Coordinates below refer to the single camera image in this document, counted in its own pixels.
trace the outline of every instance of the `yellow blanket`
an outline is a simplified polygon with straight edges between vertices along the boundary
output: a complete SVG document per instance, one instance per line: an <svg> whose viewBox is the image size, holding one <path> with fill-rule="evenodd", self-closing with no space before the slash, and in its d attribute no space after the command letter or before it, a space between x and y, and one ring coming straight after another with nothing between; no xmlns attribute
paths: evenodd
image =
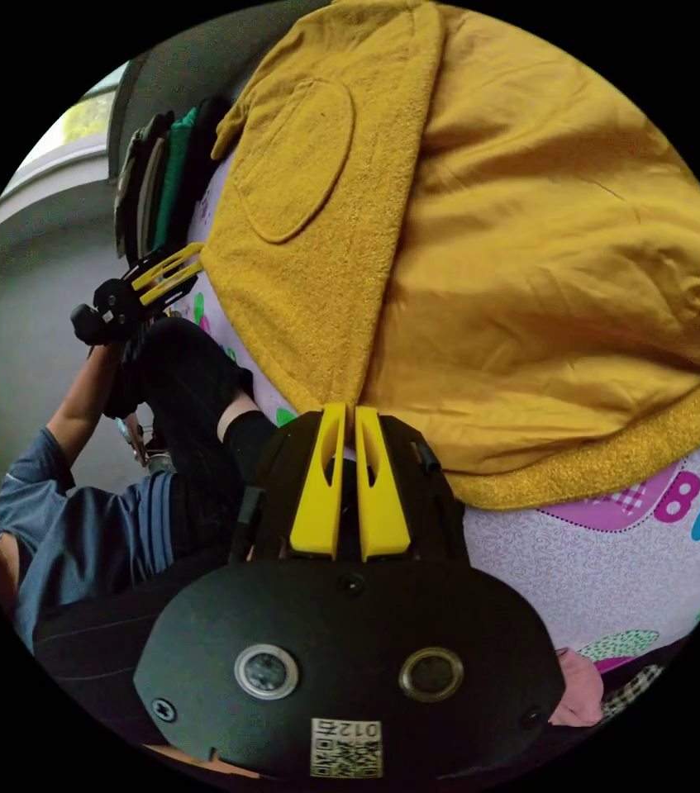
<svg viewBox="0 0 700 793"><path fill-rule="evenodd" d="M611 492L700 445L700 186L611 85L500 21L340 0L217 129L202 253L300 411L417 427L455 495Z"/></svg>

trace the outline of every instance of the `plaid fabric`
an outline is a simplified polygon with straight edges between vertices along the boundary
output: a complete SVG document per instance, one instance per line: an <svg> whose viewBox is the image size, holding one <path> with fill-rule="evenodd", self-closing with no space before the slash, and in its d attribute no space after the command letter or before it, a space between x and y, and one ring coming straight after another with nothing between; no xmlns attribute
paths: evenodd
<svg viewBox="0 0 700 793"><path fill-rule="evenodd" d="M609 719L613 719L614 716L619 715L625 708L633 705L633 703L650 688L663 670L664 668L657 664L645 667L621 689L613 691L605 697L602 702L602 720L608 721Z"/></svg>
<svg viewBox="0 0 700 793"><path fill-rule="evenodd" d="M642 501L645 497L645 494L647 493L646 485L646 482L641 482L638 485L626 487L625 490L621 490L618 493L612 493L608 496L600 496L599 498L586 499L586 502L588 504L596 505L613 501L615 504L620 505L622 511L626 515L632 515L634 512L636 512L636 510L641 508Z"/></svg>

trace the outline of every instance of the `person's hand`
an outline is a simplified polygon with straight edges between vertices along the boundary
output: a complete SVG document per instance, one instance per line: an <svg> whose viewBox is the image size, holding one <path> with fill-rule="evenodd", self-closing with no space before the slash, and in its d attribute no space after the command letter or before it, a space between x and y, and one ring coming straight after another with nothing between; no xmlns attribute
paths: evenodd
<svg viewBox="0 0 700 793"><path fill-rule="evenodd" d="M135 450L135 457L143 468L149 462L149 455L145 450L145 443L143 442L143 430L137 420L137 415L132 413L124 419L124 424L129 432L129 442L131 447Z"/></svg>

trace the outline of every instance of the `person's arm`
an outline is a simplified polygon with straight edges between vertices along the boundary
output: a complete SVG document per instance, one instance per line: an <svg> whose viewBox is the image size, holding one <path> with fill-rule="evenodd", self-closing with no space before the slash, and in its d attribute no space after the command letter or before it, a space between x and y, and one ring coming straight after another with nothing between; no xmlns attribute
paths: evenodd
<svg viewBox="0 0 700 793"><path fill-rule="evenodd" d="M95 347L46 426L69 466L74 465L99 423L122 351L123 344Z"/></svg>

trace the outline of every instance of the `pink fabric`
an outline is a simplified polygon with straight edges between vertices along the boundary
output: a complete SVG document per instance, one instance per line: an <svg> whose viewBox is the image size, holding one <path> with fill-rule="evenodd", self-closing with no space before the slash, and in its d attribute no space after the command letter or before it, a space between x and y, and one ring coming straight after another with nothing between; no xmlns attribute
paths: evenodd
<svg viewBox="0 0 700 793"><path fill-rule="evenodd" d="M557 727L592 727L603 718L603 679L595 664L574 650L556 654L564 675L564 696L550 717Z"/></svg>

